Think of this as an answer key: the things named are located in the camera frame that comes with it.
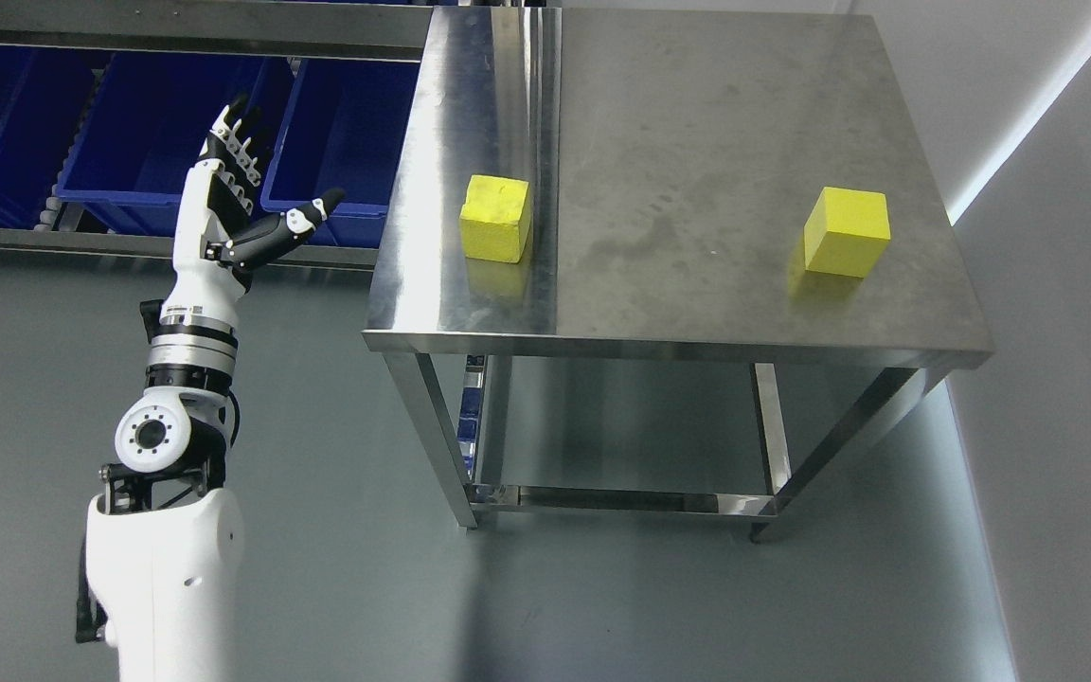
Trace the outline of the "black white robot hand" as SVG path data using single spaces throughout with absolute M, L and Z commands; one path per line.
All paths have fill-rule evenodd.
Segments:
M 261 160 L 259 107 L 239 92 L 216 113 L 185 174 L 170 264 L 176 285 L 165 314 L 227 319 L 255 272 L 307 244 L 347 194 L 329 188 L 300 206 L 254 216 L 267 164 Z

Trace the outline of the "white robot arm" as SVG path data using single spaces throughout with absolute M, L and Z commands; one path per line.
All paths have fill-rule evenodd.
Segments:
M 237 307 L 171 296 L 140 313 L 146 384 L 87 508 L 74 639 L 112 648 L 121 681 L 233 681 L 245 547 L 225 487 Z

